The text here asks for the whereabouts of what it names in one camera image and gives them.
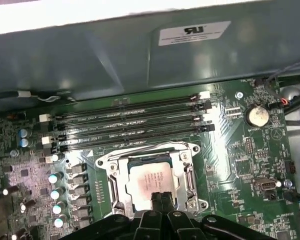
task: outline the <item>motherboard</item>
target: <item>motherboard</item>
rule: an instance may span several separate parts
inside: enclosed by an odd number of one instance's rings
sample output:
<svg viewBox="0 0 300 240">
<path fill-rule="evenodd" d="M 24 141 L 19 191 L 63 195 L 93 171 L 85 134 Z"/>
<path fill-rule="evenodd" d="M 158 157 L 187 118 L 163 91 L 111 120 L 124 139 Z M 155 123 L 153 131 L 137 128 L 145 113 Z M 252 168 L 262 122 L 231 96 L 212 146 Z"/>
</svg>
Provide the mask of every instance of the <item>motherboard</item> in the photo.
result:
<svg viewBox="0 0 300 240">
<path fill-rule="evenodd" d="M 151 192 L 172 192 L 197 219 L 300 239 L 299 205 L 284 198 L 295 171 L 283 109 L 260 79 L 11 112 L 0 115 L 0 239 L 58 240 L 133 218 Z"/>
</svg>

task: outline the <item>metal panel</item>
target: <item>metal panel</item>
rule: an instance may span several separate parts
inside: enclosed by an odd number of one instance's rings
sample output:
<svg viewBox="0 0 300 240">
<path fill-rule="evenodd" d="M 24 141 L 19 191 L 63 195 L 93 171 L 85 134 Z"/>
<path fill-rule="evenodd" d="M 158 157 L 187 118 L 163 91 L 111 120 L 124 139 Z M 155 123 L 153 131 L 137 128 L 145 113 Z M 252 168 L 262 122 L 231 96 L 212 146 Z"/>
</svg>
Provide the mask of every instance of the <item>metal panel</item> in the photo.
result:
<svg viewBox="0 0 300 240">
<path fill-rule="evenodd" d="M 218 39 L 158 46 L 161 29 L 222 21 L 231 24 Z M 1 34 L 0 92 L 71 90 L 83 100 L 270 73 L 297 60 L 300 0 L 241 3 Z"/>
</svg>

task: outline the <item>red wire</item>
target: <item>red wire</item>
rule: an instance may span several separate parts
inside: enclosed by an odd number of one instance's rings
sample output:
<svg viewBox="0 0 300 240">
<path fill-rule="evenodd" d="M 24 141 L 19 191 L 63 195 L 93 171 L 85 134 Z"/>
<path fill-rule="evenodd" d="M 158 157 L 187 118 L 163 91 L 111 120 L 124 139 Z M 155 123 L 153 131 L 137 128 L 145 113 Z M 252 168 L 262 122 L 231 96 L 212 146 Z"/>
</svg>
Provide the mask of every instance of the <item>red wire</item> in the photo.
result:
<svg viewBox="0 0 300 240">
<path fill-rule="evenodd" d="M 287 99 L 285 99 L 285 98 L 281 98 L 281 102 L 282 102 L 282 104 L 283 105 L 289 105 L 289 102 L 288 102 L 288 100 Z"/>
</svg>

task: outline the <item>cpu socket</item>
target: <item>cpu socket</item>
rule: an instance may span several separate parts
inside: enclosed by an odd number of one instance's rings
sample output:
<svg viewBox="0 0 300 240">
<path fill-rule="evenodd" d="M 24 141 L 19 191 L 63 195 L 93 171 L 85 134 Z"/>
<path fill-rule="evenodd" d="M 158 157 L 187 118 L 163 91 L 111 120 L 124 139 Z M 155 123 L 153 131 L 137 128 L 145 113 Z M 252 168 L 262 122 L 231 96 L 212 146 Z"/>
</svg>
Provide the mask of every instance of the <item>cpu socket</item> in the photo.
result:
<svg viewBox="0 0 300 240">
<path fill-rule="evenodd" d="M 171 192 L 175 209 L 198 215 L 208 202 L 198 199 L 193 156 L 200 147 L 183 141 L 115 150 L 97 159 L 106 170 L 112 214 L 129 218 L 151 209 L 151 195 Z"/>
</svg>

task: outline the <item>ul certification label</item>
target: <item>ul certification label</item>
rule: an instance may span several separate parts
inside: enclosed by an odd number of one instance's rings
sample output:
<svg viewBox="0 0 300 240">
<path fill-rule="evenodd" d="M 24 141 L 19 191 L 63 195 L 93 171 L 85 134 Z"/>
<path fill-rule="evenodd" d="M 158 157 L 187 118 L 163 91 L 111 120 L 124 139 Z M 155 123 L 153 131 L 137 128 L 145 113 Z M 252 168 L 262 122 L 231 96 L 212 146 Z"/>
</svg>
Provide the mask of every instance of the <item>ul certification label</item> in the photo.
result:
<svg viewBox="0 0 300 240">
<path fill-rule="evenodd" d="M 160 30 L 159 46 L 218 39 L 231 21 L 179 26 Z"/>
</svg>

